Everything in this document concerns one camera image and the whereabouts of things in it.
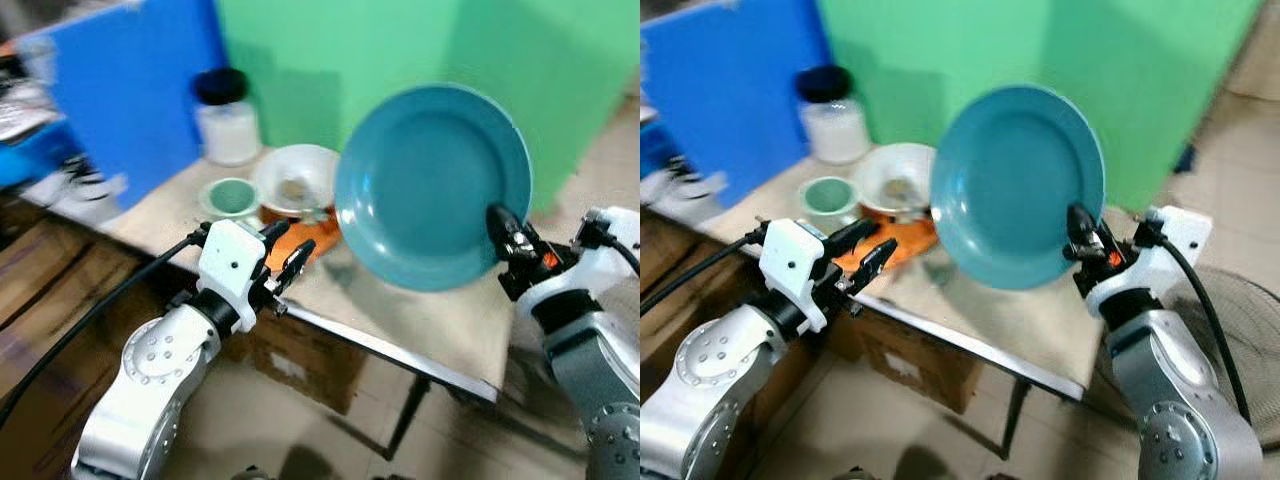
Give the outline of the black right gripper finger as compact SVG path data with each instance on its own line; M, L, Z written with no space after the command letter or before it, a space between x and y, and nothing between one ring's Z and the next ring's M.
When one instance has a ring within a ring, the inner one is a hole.
M495 251L517 251L525 246L525 224L507 206L502 204L488 205L485 225Z
M1101 241L1096 234L1096 220L1079 202L1068 206L1066 232L1066 251L1101 251Z

